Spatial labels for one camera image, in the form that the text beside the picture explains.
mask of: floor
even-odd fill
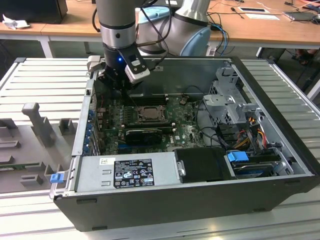
[[[0,78],[2,78],[7,69],[9,69],[13,63],[14,59],[17,57],[45,57],[38,41],[2,40],[2,44],[5,46],[5,48],[0,47]],[[91,49],[91,55],[103,55],[103,47],[101,43],[91,42],[89,45]],[[89,54],[85,53],[85,47],[82,42],[54,41],[53,49],[57,58],[87,58],[89,56]],[[231,47],[228,47],[225,52],[228,53],[231,49]],[[226,56],[238,56],[241,59],[256,59],[257,50],[258,49],[256,47],[235,47],[234,50]],[[288,49],[288,51],[292,53],[295,52],[294,49]],[[291,59],[292,55],[288,51],[284,52],[277,65],[291,80],[296,83],[305,67],[300,65],[297,61]],[[301,88],[306,82],[307,78],[310,77],[319,67],[320,62],[314,61],[311,66],[304,71],[304,74],[300,77],[297,85]],[[318,104],[319,102],[320,97],[317,97],[315,103]]]

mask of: robotic arm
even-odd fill
[[[145,7],[146,2],[151,5],[156,0],[96,0],[106,68],[118,72],[116,75],[125,71],[132,85],[150,74],[136,43],[135,8]],[[146,14],[152,20],[139,21],[139,42],[152,43],[161,39],[161,35],[166,35],[168,31],[169,34],[165,43],[143,46],[140,51],[155,55],[166,52],[167,47],[168,52],[177,56],[201,55],[199,53],[204,52],[210,37],[206,16],[209,4],[210,0],[184,0],[171,21],[169,9],[146,8]]]

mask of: motherboard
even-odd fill
[[[195,124],[195,101],[181,96],[124,101],[98,108],[105,155],[172,152],[205,147]]]

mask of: paper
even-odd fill
[[[275,15],[253,14],[253,13],[246,13],[245,15],[250,19],[280,20]]]
[[[171,5],[178,5],[177,1],[170,1]]]
[[[8,28],[16,30],[16,29],[22,29],[22,28],[28,28],[30,25],[25,20],[13,20],[8,17],[6,17],[4,14],[2,23],[6,25]]]

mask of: yellow wire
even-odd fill
[[[246,144],[249,141],[249,138],[247,137],[244,141],[240,142],[238,145],[236,145],[234,148],[239,148],[241,146],[243,146],[244,144]]]

